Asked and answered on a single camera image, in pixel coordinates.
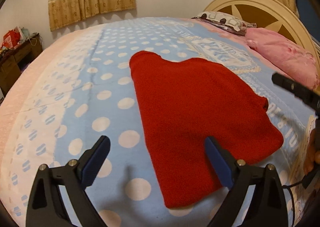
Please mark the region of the person's right hand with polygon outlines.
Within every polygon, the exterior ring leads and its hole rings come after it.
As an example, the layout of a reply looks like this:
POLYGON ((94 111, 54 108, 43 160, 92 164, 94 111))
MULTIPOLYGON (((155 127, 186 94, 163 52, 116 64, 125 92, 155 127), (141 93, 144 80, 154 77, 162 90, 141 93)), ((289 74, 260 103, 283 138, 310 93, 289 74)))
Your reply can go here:
POLYGON ((315 148, 315 135, 316 129, 314 128, 310 133, 310 140, 308 149, 305 156, 305 161, 303 165, 304 174, 307 175, 313 170, 314 164, 319 164, 320 162, 320 152, 315 148))

